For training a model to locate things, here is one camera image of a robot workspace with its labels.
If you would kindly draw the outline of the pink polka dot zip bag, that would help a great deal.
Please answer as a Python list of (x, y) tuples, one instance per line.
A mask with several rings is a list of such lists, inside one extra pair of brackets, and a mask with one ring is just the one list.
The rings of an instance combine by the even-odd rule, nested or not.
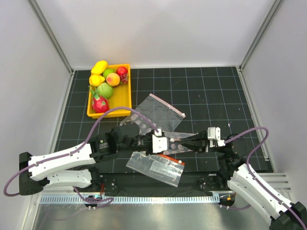
[(170, 139), (184, 139), (191, 136), (194, 136), (193, 133), (181, 133), (181, 132), (167, 132), (165, 131), (165, 136), (168, 138), (168, 150), (164, 151), (164, 155), (172, 155), (172, 154), (179, 154), (179, 153), (185, 153), (185, 152), (191, 152), (190, 149), (187, 147), (184, 147), (183, 145), (172, 142)]

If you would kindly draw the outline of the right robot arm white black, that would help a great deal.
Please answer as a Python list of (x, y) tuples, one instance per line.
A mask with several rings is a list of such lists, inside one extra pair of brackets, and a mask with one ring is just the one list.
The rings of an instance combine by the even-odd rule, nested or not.
[(269, 185), (249, 163), (251, 155), (266, 141), (262, 141), (247, 157), (238, 155), (237, 140), (243, 135), (258, 130), (248, 129), (226, 140), (220, 138), (220, 129), (210, 127), (194, 136), (177, 139), (176, 142), (194, 152), (220, 152), (220, 169), (216, 184), (222, 189), (230, 189), (243, 197), (269, 224), (271, 230), (305, 230), (307, 228), (307, 209), (300, 203), (293, 203)]

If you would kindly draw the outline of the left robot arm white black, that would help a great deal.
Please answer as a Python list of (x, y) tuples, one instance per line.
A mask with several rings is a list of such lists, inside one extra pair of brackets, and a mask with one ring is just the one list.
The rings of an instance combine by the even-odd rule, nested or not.
[(19, 155), (19, 194), (29, 196), (39, 193), (50, 184), (47, 176), (73, 167), (116, 159), (121, 150), (153, 152), (152, 137), (161, 134), (158, 129), (140, 134), (140, 127), (126, 122), (108, 132), (90, 138), (81, 145), (49, 155), (33, 156), (29, 152)]

